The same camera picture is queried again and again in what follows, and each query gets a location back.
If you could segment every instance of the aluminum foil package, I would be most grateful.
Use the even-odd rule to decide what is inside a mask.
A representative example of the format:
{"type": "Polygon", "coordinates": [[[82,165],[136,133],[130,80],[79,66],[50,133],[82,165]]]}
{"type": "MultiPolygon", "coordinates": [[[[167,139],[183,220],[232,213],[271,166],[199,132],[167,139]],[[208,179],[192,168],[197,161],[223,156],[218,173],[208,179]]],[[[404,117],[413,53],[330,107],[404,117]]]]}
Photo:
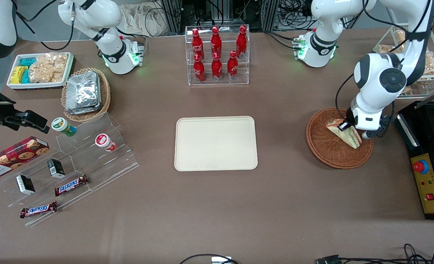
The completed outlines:
{"type": "Polygon", "coordinates": [[[71,115],[98,111],[101,104],[99,75],[88,71],[69,78],[66,88],[65,110],[71,115]]]}

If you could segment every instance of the yellow control panel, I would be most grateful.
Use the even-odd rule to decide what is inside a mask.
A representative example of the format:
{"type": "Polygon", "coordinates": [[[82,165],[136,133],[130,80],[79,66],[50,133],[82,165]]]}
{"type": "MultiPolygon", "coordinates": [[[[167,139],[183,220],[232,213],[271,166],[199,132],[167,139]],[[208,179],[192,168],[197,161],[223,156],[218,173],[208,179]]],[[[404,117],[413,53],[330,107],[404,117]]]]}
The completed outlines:
{"type": "Polygon", "coordinates": [[[428,153],[411,159],[419,196],[426,214],[434,214],[434,171],[428,153]]]}

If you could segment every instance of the white cloth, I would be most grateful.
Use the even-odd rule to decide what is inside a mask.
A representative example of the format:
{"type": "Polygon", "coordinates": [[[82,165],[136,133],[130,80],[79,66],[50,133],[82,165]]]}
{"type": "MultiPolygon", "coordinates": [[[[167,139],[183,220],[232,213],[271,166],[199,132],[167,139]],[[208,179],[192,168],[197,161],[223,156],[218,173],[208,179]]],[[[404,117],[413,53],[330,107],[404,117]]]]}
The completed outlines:
{"type": "Polygon", "coordinates": [[[163,6],[161,2],[120,5],[119,8],[123,14],[124,32],[151,37],[167,33],[169,29],[168,22],[166,22],[165,10],[160,6],[163,6]]]}

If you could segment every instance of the white tray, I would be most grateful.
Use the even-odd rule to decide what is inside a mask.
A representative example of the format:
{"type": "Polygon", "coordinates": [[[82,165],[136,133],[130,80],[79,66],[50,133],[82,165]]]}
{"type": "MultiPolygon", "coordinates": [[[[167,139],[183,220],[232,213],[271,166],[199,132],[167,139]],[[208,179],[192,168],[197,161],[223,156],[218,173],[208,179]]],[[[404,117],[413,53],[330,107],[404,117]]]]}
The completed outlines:
{"type": "Polygon", "coordinates": [[[176,123],[178,171],[233,171],[255,169],[257,165],[252,117],[194,117],[176,123]]]}
{"type": "Polygon", "coordinates": [[[36,90],[36,89],[47,89],[47,88],[53,88],[53,87],[62,88],[64,85],[64,82],[67,82],[67,79],[69,78],[69,75],[70,75],[70,70],[72,69],[74,57],[73,57],[73,54],[71,54],[70,52],[59,52],[59,54],[67,54],[69,56],[69,58],[67,58],[67,64],[65,66],[62,81],[50,82],[50,83],[46,82],[46,83],[42,83],[42,84],[38,84],[38,83],[36,83],[36,84],[11,84],[10,83],[10,78],[11,78],[11,75],[13,74],[14,67],[19,66],[19,61],[21,59],[36,58],[42,54],[44,54],[44,53],[17,55],[16,58],[14,59],[12,69],[10,71],[10,75],[8,76],[7,86],[14,89],[14,90],[36,90]]]}

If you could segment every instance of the cookie box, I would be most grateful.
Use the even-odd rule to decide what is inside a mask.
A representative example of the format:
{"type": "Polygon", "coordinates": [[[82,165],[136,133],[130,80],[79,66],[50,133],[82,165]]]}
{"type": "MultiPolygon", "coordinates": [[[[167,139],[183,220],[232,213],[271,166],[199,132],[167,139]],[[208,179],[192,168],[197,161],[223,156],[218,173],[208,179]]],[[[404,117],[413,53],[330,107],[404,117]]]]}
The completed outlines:
{"type": "Polygon", "coordinates": [[[28,137],[0,152],[0,176],[17,169],[49,151],[49,145],[37,137],[28,137]]]}

